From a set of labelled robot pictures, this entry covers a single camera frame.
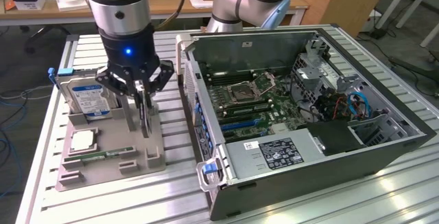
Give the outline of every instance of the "warning label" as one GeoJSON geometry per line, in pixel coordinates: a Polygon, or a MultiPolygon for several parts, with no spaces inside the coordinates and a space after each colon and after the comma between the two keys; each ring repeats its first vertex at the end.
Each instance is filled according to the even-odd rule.
{"type": "Polygon", "coordinates": [[[73,87],[72,91],[81,111],[86,116],[100,116],[109,112],[106,99],[101,97],[104,90],[100,85],[73,87]]]}
{"type": "Polygon", "coordinates": [[[270,170],[304,162],[290,138],[258,144],[270,170]]]}

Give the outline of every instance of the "table leg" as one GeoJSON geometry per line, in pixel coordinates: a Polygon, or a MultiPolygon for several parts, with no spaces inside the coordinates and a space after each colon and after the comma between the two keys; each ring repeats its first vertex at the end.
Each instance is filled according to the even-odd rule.
{"type": "Polygon", "coordinates": [[[300,25],[305,9],[296,9],[296,12],[292,14],[289,25],[300,25]]]}
{"type": "Polygon", "coordinates": [[[382,27],[382,25],[384,25],[384,23],[385,23],[389,15],[390,15],[390,13],[393,12],[393,10],[394,10],[398,2],[400,2],[400,0],[393,0],[392,1],[390,5],[388,6],[388,8],[386,8],[386,10],[385,10],[385,12],[382,14],[381,19],[377,21],[377,24],[374,26],[376,29],[380,29],[382,27]]]}
{"type": "Polygon", "coordinates": [[[402,27],[402,25],[404,25],[406,19],[409,18],[412,12],[414,11],[414,9],[416,9],[416,7],[418,6],[418,4],[420,4],[421,1],[423,1],[423,0],[414,0],[414,1],[412,2],[412,4],[410,4],[408,10],[406,10],[405,13],[404,13],[404,16],[401,17],[401,19],[400,19],[398,22],[397,22],[396,28],[402,27]]]}
{"type": "Polygon", "coordinates": [[[420,43],[420,46],[424,48],[427,47],[428,43],[431,42],[432,38],[437,35],[439,33],[439,24],[436,27],[432,29],[431,33],[427,35],[425,39],[420,43]]]}

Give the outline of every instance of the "paper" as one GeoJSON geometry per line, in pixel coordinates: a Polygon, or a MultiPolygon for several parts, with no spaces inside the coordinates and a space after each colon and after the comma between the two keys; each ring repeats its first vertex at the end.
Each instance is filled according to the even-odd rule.
{"type": "Polygon", "coordinates": [[[213,1],[204,0],[189,0],[194,8],[210,8],[213,6],[213,1]]]}

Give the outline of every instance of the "motherboard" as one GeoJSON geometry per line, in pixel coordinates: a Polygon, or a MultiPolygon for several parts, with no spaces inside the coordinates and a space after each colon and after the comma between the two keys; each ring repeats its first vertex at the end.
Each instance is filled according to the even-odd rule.
{"type": "Polygon", "coordinates": [[[225,142],[282,133],[305,123],[281,77],[266,71],[208,76],[225,142]]]}

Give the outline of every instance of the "aluminum extrusion table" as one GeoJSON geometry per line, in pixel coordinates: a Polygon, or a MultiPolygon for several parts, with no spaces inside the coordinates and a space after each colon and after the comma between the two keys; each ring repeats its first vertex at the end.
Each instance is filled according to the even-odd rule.
{"type": "MultiPolygon", "coordinates": [[[[431,128],[439,111],[337,28],[320,26],[431,128]]],[[[174,60],[176,35],[154,34],[161,59],[174,60]]],[[[97,35],[69,37],[60,67],[94,68],[106,61],[97,35]]],[[[342,73],[349,65],[330,58],[342,73]]],[[[68,105],[53,89],[16,223],[212,223],[194,172],[176,78],[154,97],[160,105],[166,169],[160,173],[57,192],[54,183],[68,105]]],[[[214,223],[401,223],[439,220],[439,136],[377,174],[214,223]]]]}

